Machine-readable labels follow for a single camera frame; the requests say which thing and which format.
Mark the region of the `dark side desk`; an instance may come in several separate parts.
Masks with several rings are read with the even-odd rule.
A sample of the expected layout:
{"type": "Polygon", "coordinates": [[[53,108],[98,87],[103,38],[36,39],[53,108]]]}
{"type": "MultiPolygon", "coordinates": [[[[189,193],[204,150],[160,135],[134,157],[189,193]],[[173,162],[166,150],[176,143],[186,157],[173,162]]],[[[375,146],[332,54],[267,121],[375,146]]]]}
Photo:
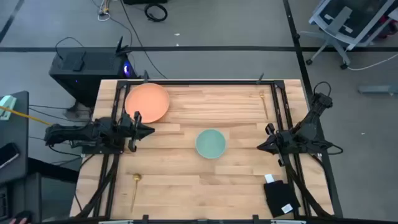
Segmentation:
{"type": "Polygon", "coordinates": [[[11,114],[7,121],[0,121],[0,147],[15,143],[20,151],[17,159],[0,169],[0,185],[21,179],[27,174],[29,121],[11,114]]]}

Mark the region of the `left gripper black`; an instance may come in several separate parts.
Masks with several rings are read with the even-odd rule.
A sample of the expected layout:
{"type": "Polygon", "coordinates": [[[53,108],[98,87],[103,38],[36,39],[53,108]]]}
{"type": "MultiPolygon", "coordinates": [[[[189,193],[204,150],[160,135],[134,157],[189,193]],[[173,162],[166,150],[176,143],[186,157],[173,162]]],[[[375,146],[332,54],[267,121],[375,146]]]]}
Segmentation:
{"type": "Polygon", "coordinates": [[[128,149],[131,152],[136,152],[136,142],[154,133],[155,129],[141,123],[142,116],[140,112],[135,111],[133,118],[134,120],[128,114],[123,114],[120,118],[119,127],[125,138],[131,137],[128,142],[128,149]]]}

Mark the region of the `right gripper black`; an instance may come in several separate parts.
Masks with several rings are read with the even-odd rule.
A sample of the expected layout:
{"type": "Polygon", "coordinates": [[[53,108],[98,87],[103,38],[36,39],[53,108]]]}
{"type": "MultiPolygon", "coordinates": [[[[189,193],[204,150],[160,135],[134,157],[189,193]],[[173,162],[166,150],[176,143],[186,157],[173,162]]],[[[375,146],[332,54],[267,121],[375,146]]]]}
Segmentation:
{"type": "Polygon", "coordinates": [[[260,151],[277,154],[279,156],[279,165],[281,167],[290,164],[289,155],[295,153],[292,135],[289,131],[278,132],[272,123],[266,126],[266,133],[269,137],[264,143],[258,145],[260,151]]]}

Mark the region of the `black computer tower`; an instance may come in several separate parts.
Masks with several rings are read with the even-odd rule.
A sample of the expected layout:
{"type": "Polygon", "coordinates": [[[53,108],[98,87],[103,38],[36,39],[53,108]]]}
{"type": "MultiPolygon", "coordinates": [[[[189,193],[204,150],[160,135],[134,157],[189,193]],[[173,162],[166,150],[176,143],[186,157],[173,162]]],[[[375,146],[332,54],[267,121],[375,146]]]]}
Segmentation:
{"type": "Polygon", "coordinates": [[[122,41],[119,39],[113,48],[80,47],[58,52],[49,75],[77,102],[92,108],[96,104],[102,80],[137,77],[122,41]]]}

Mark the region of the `grey floor bar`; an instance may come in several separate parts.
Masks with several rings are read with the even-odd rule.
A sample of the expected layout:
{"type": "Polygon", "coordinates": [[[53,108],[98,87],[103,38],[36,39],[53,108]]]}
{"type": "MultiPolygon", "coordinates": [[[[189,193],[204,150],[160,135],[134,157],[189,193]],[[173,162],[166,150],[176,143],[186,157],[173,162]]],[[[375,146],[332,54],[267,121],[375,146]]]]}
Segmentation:
{"type": "Polygon", "coordinates": [[[398,85],[363,85],[358,87],[361,94],[398,94],[398,85]]]}

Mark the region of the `grey office chair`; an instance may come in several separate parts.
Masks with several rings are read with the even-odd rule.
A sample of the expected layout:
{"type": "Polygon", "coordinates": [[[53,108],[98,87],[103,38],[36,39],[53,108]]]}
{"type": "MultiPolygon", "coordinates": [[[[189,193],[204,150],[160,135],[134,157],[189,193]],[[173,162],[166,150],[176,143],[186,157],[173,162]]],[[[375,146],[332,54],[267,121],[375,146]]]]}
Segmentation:
{"type": "Polygon", "coordinates": [[[345,70],[351,64],[347,51],[369,46],[392,21],[398,22],[398,0],[321,0],[308,20],[320,31],[298,34],[324,40],[305,63],[311,65],[327,46],[332,46],[343,60],[340,68],[345,70]]]}

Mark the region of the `black folded napkin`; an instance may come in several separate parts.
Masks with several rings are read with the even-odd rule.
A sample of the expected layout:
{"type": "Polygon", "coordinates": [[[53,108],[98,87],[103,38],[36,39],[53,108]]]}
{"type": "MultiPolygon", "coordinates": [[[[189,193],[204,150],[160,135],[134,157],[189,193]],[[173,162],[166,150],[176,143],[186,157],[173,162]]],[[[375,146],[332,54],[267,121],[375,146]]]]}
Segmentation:
{"type": "Polygon", "coordinates": [[[300,208],[299,201],[288,184],[282,180],[274,180],[272,174],[266,174],[264,178],[266,183],[263,188],[266,202],[273,218],[300,208]]]}

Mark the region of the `gold fork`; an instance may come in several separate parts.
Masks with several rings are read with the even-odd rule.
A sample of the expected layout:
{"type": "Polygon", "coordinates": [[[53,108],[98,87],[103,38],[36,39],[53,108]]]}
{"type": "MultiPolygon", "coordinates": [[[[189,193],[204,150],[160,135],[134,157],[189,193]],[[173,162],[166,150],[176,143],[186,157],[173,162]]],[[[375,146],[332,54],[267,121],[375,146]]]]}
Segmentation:
{"type": "Polygon", "coordinates": [[[269,115],[268,115],[268,111],[267,111],[267,105],[266,105],[266,101],[265,101],[264,90],[261,90],[259,92],[259,96],[260,96],[260,98],[262,100],[262,104],[263,104],[263,107],[264,107],[264,112],[265,112],[265,115],[266,115],[266,119],[269,119],[269,115]]]}

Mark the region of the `gold spoon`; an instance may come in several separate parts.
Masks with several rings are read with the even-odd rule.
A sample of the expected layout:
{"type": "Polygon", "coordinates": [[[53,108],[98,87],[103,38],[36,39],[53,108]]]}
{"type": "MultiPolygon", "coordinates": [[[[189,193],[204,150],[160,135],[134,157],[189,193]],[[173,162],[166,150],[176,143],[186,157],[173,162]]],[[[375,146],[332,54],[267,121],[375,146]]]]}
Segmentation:
{"type": "Polygon", "coordinates": [[[132,193],[132,202],[131,202],[131,207],[130,207],[130,211],[131,213],[134,210],[134,204],[135,204],[135,200],[136,200],[136,194],[137,194],[137,189],[138,189],[138,184],[141,181],[142,176],[138,173],[133,175],[133,180],[134,180],[134,191],[132,193]]]}

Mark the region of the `mint green box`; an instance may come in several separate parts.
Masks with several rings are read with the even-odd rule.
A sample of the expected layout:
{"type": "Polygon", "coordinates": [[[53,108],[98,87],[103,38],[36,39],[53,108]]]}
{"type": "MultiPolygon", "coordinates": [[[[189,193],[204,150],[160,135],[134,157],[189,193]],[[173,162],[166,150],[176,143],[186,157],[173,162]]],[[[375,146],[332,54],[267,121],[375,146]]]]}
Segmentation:
{"type": "MultiPolygon", "coordinates": [[[[13,110],[17,98],[12,95],[3,96],[0,99],[0,106],[13,110]]],[[[0,108],[0,121],[7,121],[11,116],[11,112],[0,108]]]]}

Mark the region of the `green round plate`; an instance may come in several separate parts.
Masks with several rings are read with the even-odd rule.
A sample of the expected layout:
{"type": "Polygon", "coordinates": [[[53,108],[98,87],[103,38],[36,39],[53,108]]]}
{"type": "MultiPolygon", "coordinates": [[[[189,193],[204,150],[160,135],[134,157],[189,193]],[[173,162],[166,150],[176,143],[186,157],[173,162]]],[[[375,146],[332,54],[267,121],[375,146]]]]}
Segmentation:
{"type": "Polygon", "coordinates": [[[219,130],[206,129],[196,137],[195,149],[205,159],[217,159],[227,149],[227,141],[219,130]]]}

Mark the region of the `orange round plate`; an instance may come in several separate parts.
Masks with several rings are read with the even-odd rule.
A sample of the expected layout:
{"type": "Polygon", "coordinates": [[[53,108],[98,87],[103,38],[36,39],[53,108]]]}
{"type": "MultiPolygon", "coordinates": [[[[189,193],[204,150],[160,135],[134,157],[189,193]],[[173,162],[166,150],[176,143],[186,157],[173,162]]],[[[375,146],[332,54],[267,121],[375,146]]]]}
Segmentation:
{"type": "Polygon", "coordinates": [[[162,118],[170,106],[167,90],[155,83],[144,83],[135,86],[124,102],[126,113],[134,118],[138,111],[143,123],[153,123],[162,118]]]}

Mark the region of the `black metal table frame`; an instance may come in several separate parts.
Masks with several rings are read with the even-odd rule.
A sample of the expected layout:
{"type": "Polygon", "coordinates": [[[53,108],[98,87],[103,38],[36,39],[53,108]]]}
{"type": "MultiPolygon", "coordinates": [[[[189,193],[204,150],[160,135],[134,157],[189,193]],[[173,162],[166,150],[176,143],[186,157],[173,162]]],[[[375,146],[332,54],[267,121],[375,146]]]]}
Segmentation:
{"type": "Polygon", "coordinates": [[[308,111],[300,80],[162,80],[170,97],[155,132],[119,157],[116,180],[103,193],[100,215],[112,219],[270,219],[263,185],[286,180],[278,157],[257,149],[272,123],[287,129],[308,111]],[[269,119],[259,92],[264,90],[269,119]],[[227,149],[217,159],[196,152],[206,129],[219,130],[227,149]],[[134,174],[142,176],[131,213],[134,174]]]}

